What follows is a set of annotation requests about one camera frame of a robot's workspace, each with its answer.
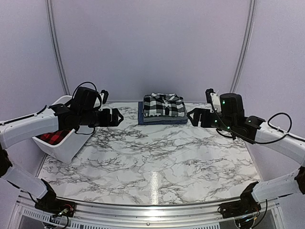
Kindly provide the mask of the red black plaid shirt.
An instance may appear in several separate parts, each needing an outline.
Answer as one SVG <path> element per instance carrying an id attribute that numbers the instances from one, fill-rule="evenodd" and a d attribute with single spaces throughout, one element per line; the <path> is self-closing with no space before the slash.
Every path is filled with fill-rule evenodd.
<path id="1" fill-rule="evenodd" d="M 59 144 L 69 134 L 69 132 L 70 130 L 62 130 L 62 131 L 38 135 L 36 137 L 46 142 L 47 144 L 54 146 Z"/>

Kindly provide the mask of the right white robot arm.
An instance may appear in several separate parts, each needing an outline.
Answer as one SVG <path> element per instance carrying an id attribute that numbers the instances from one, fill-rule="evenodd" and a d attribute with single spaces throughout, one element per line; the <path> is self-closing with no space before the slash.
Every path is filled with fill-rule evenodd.
<path id="1" fill-rule="evenodd" d="M 263 201 L 305 192 L 305 140 L 290 134 L 289 130 L 275 127 L 257 116 L 246 117 L 241 95 L 218 95 L 213 89 L 206 90 L 209 109 L 195 108 L 187 117 L 193 126 L 214 128 L 230 133 L 230 138 L 240 138 L 250 144 L 270 148 L 299 164 L 290 174 L 266 181 L 253 182 L 241 193 L 236 210 L 245 214 L 259 208 Z"/>

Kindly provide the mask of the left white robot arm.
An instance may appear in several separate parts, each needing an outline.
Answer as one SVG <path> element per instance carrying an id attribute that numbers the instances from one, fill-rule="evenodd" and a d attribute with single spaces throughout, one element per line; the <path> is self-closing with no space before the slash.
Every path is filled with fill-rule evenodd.
<path id="1" fill-rule="evenodd" d="M 101 94 L 91 88 L 78 86 L 65 104 L 46 106 L 37 113 L 0 124 L 0 177 L 13 186 L 35 196 L 36 207 L 57 212 L 62 204 L 48 182 L 33 176 L 10 161 L 7 148 L 26 139 L 46 133 L 87 126 L 115 127 L 123 121 L 117 108 L 102 109 Z"/>

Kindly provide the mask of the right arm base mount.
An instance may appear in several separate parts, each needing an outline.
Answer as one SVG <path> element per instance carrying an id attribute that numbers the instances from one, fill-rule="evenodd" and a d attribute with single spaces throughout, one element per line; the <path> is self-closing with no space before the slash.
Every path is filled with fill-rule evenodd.
<path id="1" fill-rule="evenodd" d="M 258 212 L 261 209 L 261 205 L 256 202 L 249 203 L 247 201 L 238 200 L 222 203 L 218 207 L 217 211 L 224 219 L 227 219 Z"/>

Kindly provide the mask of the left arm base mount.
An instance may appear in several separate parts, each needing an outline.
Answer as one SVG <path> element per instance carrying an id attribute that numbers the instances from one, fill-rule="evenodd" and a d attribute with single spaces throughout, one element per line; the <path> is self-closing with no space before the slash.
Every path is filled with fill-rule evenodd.
<path id="1" fill-rule="evenodd" d="M 44 205 L 42 202 L 38 201 L 38 203 L 35 203 L 34 207 L 36 209 L 52 213 L 55 216 L 73 217 L 76 203 L 72 201 L 56 199 L 55 202 L 51 203 L 50 206 Z"/>

